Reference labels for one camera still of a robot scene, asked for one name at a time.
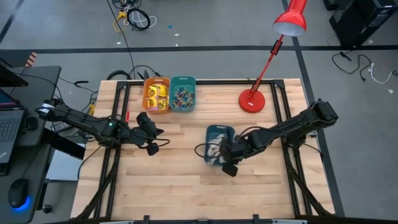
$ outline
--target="wooden tabletop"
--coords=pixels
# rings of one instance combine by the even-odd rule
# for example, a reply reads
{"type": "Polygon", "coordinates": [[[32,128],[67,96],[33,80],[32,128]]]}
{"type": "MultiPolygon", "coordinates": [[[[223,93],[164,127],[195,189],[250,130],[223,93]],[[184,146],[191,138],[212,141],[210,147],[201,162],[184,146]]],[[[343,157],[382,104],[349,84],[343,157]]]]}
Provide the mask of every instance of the wooden tabletop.
{"type": "MultiPolygon", "coordinates": [[[[307,108],[303,88],[299,79],[284,81],[295,116],[307,108]]],[[[115,88],[116,81],[101,82],[95,116],[111,114],[115,88]]],[[[123,145],[112,219],[142,220],[144,215],[150,215],[151,220],[250,219],[253,214],[260,218],[293,218],[280,140],[275,140],[265,152],[240,162],[236,177],[226,175],[220,167],[207,165],[193,151],[197,144],[205,142],[206,128],[211,124],[232,126],[237,133],[249,126],[277,124],[269,85],[259,88],[266,106],[257,114],[245,113],[238,105],[239,94],[247,88],[250,86],[197,85],[196,107],[191,113],[149,114],[156,126],[165,130],[159,137],[171,142],[151,157],[134,145],[123,145]]],[[[285,119],[282,96],[277,92],[285,119]]],[[[135,127],[136,116],[142,111],[142,86],[132,86],[129,99],[129,125],[135,127]]],[[[307,143],[317,147],[314,138],[307,139],[307,143]]],[[[85,157],[97,147],[97,143],[89,143],[85,157]]],[[[302,146],[300,152],[308,188],[333,213],[319,153],[307,146],[302,146]]],[[[71,217],[81,213],[97,191],[103,155],[104,150],[100,149],[82,167],[71,217]]],[[[297,193],[305,214],[298,187],[297,193]]],[[[102,215],[107,195],[106,192],[102,215]]]]}

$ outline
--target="plastic bin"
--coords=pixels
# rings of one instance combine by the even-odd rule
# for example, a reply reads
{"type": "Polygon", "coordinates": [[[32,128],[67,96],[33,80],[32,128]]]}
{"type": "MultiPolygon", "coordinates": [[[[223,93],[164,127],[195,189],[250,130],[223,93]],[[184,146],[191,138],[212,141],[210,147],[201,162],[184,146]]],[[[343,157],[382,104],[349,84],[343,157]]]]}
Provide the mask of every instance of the plastic bin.
{"type": "Polygon", "coordinates": [[[144,83],[144,94],[142,97],[142,108],[147,110],[148,113],[150,114],[165,114],[169,111],[169,106],[166,105],[166,108],[163,110],[148,110],[148,104],[147,104],[147,97],[148,97],[148,89],[149,86],[155,83],[162,83],[164,85],[167,85],[167,87],[170,87],[170,80],[168,78],[148,78],[145,80],[144,83]]]}
{"type": "Polygon", "coordinates": [[[169,105],[172,111],[175,112],[191,112],[195,108],[196,103],[196,80],[190,76],[184,77],[174,77],[170,81],[170,88],[169,88],[169,105]],[[193,93],[193,105],[189,108],[176,108],[173,105],[173,99],[175,97],[175,93],[180,88],[186,88],[189,92],[193,93]]]}
{"type": "MultiPolygon", "coordinates": [[[[207,127],[206,130],[206,143],[208,143],[212,139],[216,139],[220,134],[224,134],[228,140],[233,141],[234,136],[235,136],[235,129],[229,126],[224,126],[224,125],[217,125],[213,124],[207,127]]],[[[212,158],[207,156],[207,151],[209,150],[210,145],[206,145],[205,148],[205,162],[208,163],[212,158]]],[[[222,163],[220,162],[220,159],[217,158],[216,161],[214,161],[213,165],[216,166],[221,166],[222,163]]]]}

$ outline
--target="black desk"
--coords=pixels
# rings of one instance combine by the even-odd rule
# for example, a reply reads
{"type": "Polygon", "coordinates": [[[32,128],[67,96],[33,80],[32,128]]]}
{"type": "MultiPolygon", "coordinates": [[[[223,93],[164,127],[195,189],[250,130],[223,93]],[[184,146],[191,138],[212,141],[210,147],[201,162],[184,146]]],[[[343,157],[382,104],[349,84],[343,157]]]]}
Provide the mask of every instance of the black desk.
{"type": "MultiPolygon", "coordinates": [[[[11,70],[21,73],[23,69],[12,68],[11,70]]],[[[31,67],[25,69],[24,74],[45,78],[57,84],[60,71],[59,66],[31,67]]],[[[38,128],[34,131],[26,130],[19,136],[18,147],[12,152],[9,173],[7,176],[0,177],[0,223],[29,223],[36,208],[41,209],[46,188],[44,179],[50,165],[52,147],[81,159],[85,151],[83,147],[46,129],[44,127],[45,121],[40,119],[34,111],[42,106],[44,100],[53,97],[55,87],[51,83],[38,78],[27,76],[22,76],[22,78],[29,82],[29,86],[16,87],[12,92],[12,97],[19,100],[27,108],[27,118],[38,118],[38,128]],[[14,210],[8,204],[8,190],[16,179],[21,178],[23,171],[35,153],[37,155],[25,175],[25,178],[29,181],[29,203],[24,209],[14,210]]],[[[12,88],[3,88],[3,90],[10,93],[12,88]]]]}

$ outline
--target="concrete floor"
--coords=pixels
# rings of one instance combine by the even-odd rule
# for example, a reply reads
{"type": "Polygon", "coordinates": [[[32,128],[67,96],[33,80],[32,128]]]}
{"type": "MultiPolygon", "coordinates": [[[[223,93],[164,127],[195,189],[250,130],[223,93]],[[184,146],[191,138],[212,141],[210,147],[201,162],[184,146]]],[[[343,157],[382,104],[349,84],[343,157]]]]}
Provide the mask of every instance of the concrete floor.
{"type": "MultiPolygon", "coordinates": [[[[273,45],[278,34],[271,29],[271,24],[284,10],[282,0],[142,1],[141,9],[157,16],[158,23],[145,32],[126,29],[130,47],[273,45]]],[[[14,12],[17,2],[0,1],[0,28],[14,12]]],[[[327,46],[329,40],[330,45],[339,45],[328,23],[331,14],[321,0],[308,0],[305,10],[308,32],[298,38],[299,44],[327,46]]],[[[88,80],[88,88],[98,89],[100,81],[112,71],[131,69],[127,53],[106,50],[125,47],[123,37],[113,31],[112,22],[105,0],[24,1],[0,49],[10,50],[5,56],[20,49],[27,52],[55,49],[52,51],[55,54],[38,54],[35,66],[59,65],[62,78],[88,80]],[[97,52],[103,53],[56,51],[97,48],[97,52]]],[[[394,26],[397,22],[398,14],[395,14],[370,38],[372,44],[365,45],[398,45],[398,29],[394,26]]],[[[292,39],[285,38],[284,46],[292,45],[292,39]]],[[[152,51],[134,52],[134,63],[150,65],[167,77],[254,78],[269,56],[268,50],[152,51]]],[[[380,85],[364,72],[368,80],[362,82],[358,73],[347,75],[332,64],[331,56],[338,52],[308,50],[302,54],[315,98],[329,101],[340,116],[336,125],[325,130],[325,135],[344,213],[347,217],[398,220],[395,145],[398,77],[380,85]]],[[[353,61],[356,62],[358,54],[367,55],[376,64],[374,74],[380,80],[398,68],[398,50],[357,51],[350,54],[353,61]]],[[[356,66],[347,60],[336,60],[347,70],[356,66]]],[[[266,77],[302,78],[296,52],[281,51],[266,77]]],[[[87,104],[87,91],[61,80],[58,86],[69,106],[80,109],[87,104]]],[[[71,183],[49,185],[45,201],[57,209],[50,215],[36,215],[33,222],[66,220],[75,188],[71,183]]]]}

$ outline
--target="blue bin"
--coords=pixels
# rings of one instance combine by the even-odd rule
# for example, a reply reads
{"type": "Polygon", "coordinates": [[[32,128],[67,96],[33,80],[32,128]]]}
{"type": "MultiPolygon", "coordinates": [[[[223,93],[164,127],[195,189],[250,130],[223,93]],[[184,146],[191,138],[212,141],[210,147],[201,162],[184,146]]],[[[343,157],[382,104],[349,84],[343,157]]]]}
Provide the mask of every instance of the blue bin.
{"type": "Polygon", "coordinates": [[[193,77],[174,77],[170,81],[169,88],[169,106],[172,111],[175,112],[191,112],[195,108],[196,101],[196,83],[197,81],[193,77]],[[175,98],[175,93],[181,89],[186,88],[190,93],[193,93],[193,105],[189,108],[176,108],[174,107],[173,100],[175,98]]]}
{"type": "MultiPolygon", "coordinates": [[[[217,125],[213,124],[207,127],[206,130],[206,143],[208,143],[210,140],[216,139],[220,134],[224,134],[228,140],[233,141],[234,136],[235,136],[235,129],[229,126],[224,126],[224,125],[217,125]]],[[[206,145],[205,148],[205,162],[208,163],[212,158],[207,156],[207,151],[209,150],[210,145],[206,145]]],[[[214,161],[213,165],[216,166],[221,166],[223,163],[220,162],[220,159],[217,158],[216,161],[214,161]]]]}

